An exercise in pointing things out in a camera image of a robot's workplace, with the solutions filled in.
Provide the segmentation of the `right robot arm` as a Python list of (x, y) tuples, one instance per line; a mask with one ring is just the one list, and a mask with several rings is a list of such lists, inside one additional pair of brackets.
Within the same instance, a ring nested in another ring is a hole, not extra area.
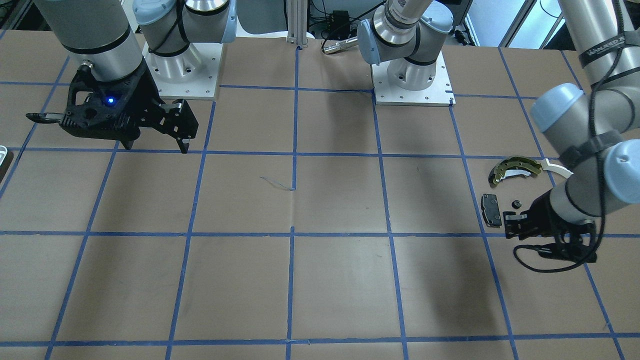
[(194, 96), (208, 80), (211, 59), (197, 44), (231, 43), (237, 34), (235, 0), (135, 0), (142, 50), (119, 0), (37, 0), (35, 5), (78, 62), (63, 112), (28, 112), (38, 124), (71, 136), (118, 141), (130, 150), (142, 128), (152, 128), (189, 150), (199, 123), (184, 98), (163, 100), (157, 80), (186, 84)]

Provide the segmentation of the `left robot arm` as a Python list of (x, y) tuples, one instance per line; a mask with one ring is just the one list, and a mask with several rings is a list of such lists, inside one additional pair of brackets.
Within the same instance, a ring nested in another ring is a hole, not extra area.
[[(552, 237), (587, 233), (594, 221), (639, 202), (639, 30), (621, 0), (561, 0), (560, 9), (591, 92), (571, 83), (549, 89), (531, 107), (540, 132), (571, 176), (505, 213), (505, 235)], [(389, 0), (358, 25), (359, 51), (377, 65), (433, 69), (451, 12), (433, 0)]]

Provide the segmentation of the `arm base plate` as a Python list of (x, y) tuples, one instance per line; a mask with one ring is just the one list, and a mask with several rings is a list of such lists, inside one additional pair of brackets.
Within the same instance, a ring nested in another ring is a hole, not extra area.
[(173, 57), (151, 54), (148, 43), (142, 55), (162, 98), (215, 100), (224, 44), (191, 43)]
[(404, 58), (373, 64), (371, 77), (377, 105), (450, 107), (457, 103), (442, 52), (426, 66)]

